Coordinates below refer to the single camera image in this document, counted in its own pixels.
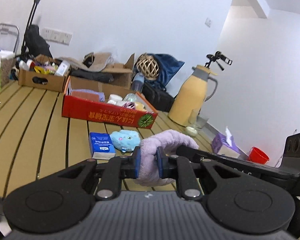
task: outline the blue gripper pad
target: blue gripper pad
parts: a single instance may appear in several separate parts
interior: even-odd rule
[[[134,166],[135,179],[139,177],[140,162],[141,162],[141,149],[139,146],[135,147],[132,155],[132,163]]]
[[[157,148],[157,165],[159,177],[162,179],[168,178],[169,175],[169,157],[165,154],[163,148]]]

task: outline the cardboard flap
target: cardboard flap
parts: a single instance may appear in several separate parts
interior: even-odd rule
[[[130,56],[127,63],[124,64],[124,68],[133,69],[133,65],[134,65],[134,53]]]
[[[105,68],[102,72],[106,73],[126,73],[126,74],[132,74],[133,70],[129,68]]]
[[[122,63],[114,63],[113,68],[124,68],[124,64]]]

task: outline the glass cup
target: glass cup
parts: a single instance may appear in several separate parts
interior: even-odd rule
[[[207,123],[207,121],[209,120],[209,118],[203,114],[199,115],[200,111],[199,110],[192,110],[190,117],[189,117],[189,123],[191,124],[190,126],[200,130],[202,129],[205,124]]]
[[[198,130],[202,129],[209,119],[205,115],[199,115],[199,113],[200,109],[192,110],[188,119],[190,125],[185,128],[185,133],[191,137],[196,137],[198,135]]]

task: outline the navy blue cloth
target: navy blue cloth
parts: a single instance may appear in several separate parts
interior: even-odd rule
[[[155,88],[165,90],[166,85],[171,78],[179,71],[184,65],[183,61],[176,60],[173,56],[168,54],[148,54],[154,57],[159,64],[159,75],[154,81],[147,81]]]

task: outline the purple plush toy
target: purple plush toy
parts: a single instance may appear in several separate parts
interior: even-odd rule
[[[140,143],[141,164],[136,184],[147,187],[164,186],[174,182],[174,179],[161,179],[155,161],[157,148],[162,146],[167,155],[175,154],[180,145],[199,149],[197,143],[189,136],[174,130],[167,130],[144,139]]]

